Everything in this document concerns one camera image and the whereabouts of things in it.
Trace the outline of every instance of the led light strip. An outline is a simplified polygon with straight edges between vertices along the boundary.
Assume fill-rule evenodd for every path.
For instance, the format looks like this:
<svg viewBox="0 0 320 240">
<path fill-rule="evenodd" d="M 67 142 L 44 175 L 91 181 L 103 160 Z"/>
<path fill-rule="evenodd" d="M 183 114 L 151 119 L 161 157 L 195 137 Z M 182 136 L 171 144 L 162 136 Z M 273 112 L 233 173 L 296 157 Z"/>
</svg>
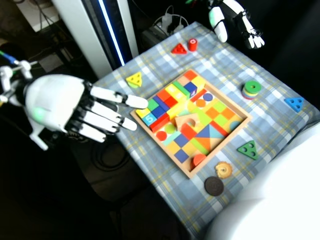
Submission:
<svg viewBox="0 0 320 240">
<path fill-rule="evenodd" d="M 122 57 L 122 54 L 121 54 L 121 51 L 120 51 L 120 48 L 119 48 L 119 45 L 118 45 L 118 42 L 117 42 L 117 39 L 116 39 L 114 30 L 113 30 L 113 28 L 112 28 L 112 26 L 111 26 L 111 22 L 110 22 L 110 20 L 109 20 L 108 14 L 107 14 L 107 10 L 106 10 L 106 6 L 105 6 L 105 4 L 104 4 L 104 1 L 103 1 L 103 0 L 99 0 L 99 4 L 100 4 L 100 8 L 101 8 L 101 10 L 102 10 L 102 13 L 103 13 L 103 16 L 104 16 L 106 25 L 108 26 L 109 32 L 110 32 L 110 34 L 111 34 L 112 41 L 113 41 L 113 44 L 114 44 L 114 46 L 115 46 L 116 52 L 118 53 L 118 56 L 119 56 L 121 65 L 124 66 L 124 65 L 125 65 L 125 62 L 124 62 L 124 59 L 123 59 L 123 57 Z"/>
</svg>

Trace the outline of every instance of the triangle toy with holes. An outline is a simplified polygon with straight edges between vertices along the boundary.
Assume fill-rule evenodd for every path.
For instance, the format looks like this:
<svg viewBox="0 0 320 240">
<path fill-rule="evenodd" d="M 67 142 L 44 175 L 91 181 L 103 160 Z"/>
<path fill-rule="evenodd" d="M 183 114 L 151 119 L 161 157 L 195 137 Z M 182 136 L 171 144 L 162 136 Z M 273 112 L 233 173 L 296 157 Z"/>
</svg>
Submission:
<svg viewBox="0 0 320 240">
<path fill-rule="evenodd" d="M 284 101 L 286 102 L 286 104 L 288 104 L 297 113 L 299 113 L 301 111 L 302 106 L 304 104 L 304 98 L 303 97 L 286 98 Z"/>
<path fill-rule="evenodd" d="M 253 140 L 251 140 L 251 141 L 247 142 L 245 145 L 242 145 L 241 147 L 239 147 L 237 149 L 237 151 L 239 153 L 242 153 L 242 154 L 248 156 L 249 158 L 252 158 L 253 160 L 258 159 L 258 154 L 257 154 L 257 150 L 256 150 L 256 143 Z"/>
<path fill-rule="evenodd" d="M 131 83 L 131 84 L 134 84 L 134 85 L 137 85 L 139 87 L 142 86 L 142 77 L 141 77 L 141 72 L 137 72 L 131 76 L 128 76 L 125 80 L 128 82 L 128 83 Z"/>
<path fill-rule="evenodd" d="M 187 51 L 181 43 L 178 43 L 178 45 L 175 46 L 174 49 L 172 49 L 171 53 L 173 53 L 173 54 L 187 54 Z"/>
</svg>

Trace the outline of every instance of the red triangle toy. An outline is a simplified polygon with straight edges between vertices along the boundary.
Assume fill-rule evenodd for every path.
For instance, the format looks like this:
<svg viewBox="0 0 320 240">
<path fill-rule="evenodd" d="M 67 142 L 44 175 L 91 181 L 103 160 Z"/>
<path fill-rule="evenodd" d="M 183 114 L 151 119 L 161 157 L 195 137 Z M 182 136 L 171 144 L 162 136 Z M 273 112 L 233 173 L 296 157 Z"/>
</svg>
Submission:
<svg viewBox="0 0 320 240">
<path fill-rule="evenodd" d="M 184 48 L 184 46 L 179 43 L 177 46 L 175 46 L 175 48 L 171 51 L 173 54 L 187 54 L 186 49 Z"/>
</svg>

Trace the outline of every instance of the robotic hand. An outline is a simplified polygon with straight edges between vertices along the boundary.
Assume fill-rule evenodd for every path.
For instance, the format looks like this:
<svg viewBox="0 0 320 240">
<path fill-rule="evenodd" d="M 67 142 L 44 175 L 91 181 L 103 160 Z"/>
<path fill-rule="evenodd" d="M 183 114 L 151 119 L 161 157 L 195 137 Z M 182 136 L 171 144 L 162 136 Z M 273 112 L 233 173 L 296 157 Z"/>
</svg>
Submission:
<svg viewBox="0 0 320 240">
<path fill-rule="evenodd" d="M 249 49 L 259 49 L 265 45 L 261 32 L 249 22 L 248 12 L 235 0 L 208 0 L 209 21 L 218 39 L 225 43 L 228 39 L 225 15 L 234 21 L 240 31 L 244 43 Z"/>
<path fill-rule="evenodd" d="M 43 150 L 48 146 L 39 137 L 44 128 L 50 131 L 79 133 L 98 142 L 114 134 L 120 127 L 135 131 L 137 124 L 111 109 L 113 105 L 145 109 L 148 101 L 142 97 L 125 95 L 93 86 L 78 77 L 51 74 L 32 79 L 31 64 L 20 61 L 19 67 L 0 67 L 3 94 L 0 101 L 24 108 L 32 126 L 30 138 Z M 11 83 L 14 70 L 21 70 L 24 80 Z"/>
</svg>

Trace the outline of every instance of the table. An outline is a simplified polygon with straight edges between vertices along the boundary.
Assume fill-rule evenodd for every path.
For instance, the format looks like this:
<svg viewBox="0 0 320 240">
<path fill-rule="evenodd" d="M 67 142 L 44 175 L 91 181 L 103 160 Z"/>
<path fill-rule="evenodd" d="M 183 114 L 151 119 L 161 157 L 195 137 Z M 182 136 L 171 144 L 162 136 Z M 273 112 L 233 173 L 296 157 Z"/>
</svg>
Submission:
<svg viewBox="0 0 320 240">
<path fill-rule="evenodd" d="M 171 54 L 178 43 L 187 48 L 190 38 L 198 40 L 196 52 Z M 200 239 L 208 223 L 299 131 L 320 120 L 320 112 L 304 101 L 302 111 L 296 113 L 284 101 L 284 98 L 300 97 L 296 92 L 228 43 L 220 43 L 211 30 L 197 22 L 137 56 L 96 85 L 149 98 L 188 69 L 197 71 L 253 116 L 247 127 L 202 170 L 188 179 L 141 127 L 135 132 L 122 130 L 117 136 L 191 237 Z M 125 78 L 139 71 L 142 87 L 130 88 Z M 249 80 L 262 85 L 254 100 L 241 95 L 243 84 Z M 120 113 L 129 116 L 131 110 L 121 107 Z M 256 161 L 237 152 L 238 147 L 250 140 L 256 143 L 259 154 Z M 216 175 L 214 166 L 220 161 L 230 163 L 233 173 L 222 180 L 223 194 L 213 197 L 205 191 L 204 181 Z"/>
</svg>

